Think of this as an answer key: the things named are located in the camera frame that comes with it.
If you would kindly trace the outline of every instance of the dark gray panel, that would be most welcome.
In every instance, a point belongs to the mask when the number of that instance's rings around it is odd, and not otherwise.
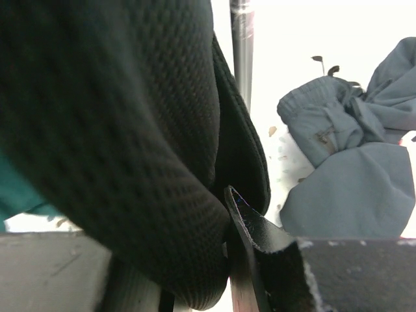
[[[416,311],[416,239],[290,238],[232,188],[226,200],[235,311]]]
[[[1,235],[1,310],[95,311],[110,259],[110,252],[82,233]]]

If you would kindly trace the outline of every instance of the zipper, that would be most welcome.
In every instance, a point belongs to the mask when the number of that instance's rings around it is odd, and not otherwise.
[[[330,135],[335,131],[333,127],[330,127],[325,132],[318,132],[315,134],[315,139],[320,142],[323,146],[325,146],[326,150],[330,155],[334,154],[336,152],[335,146],[333,145],[333,142],[331,141]]]

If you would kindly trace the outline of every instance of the metal pole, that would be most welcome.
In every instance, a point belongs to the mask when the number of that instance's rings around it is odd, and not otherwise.
[[[235,80],[250,112],[254,50],[253,0],[230,0],[230,11]]]

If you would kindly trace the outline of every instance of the black textured fabric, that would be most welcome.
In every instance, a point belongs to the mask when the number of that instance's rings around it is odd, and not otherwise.
[[[270,189],[210,1],[0,3],[4,153],[88,235],[211,307],[228,276],[223,188],[262,213]]]

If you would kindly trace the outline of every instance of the gray surface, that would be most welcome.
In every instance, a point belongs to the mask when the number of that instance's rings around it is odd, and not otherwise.
[[[110,258],[80,233],[1,235],[1,311],[96,311]]]
[[[332,311],[416,311],[415,240],[304,240],[299,245],[308,266],[305,276]]]

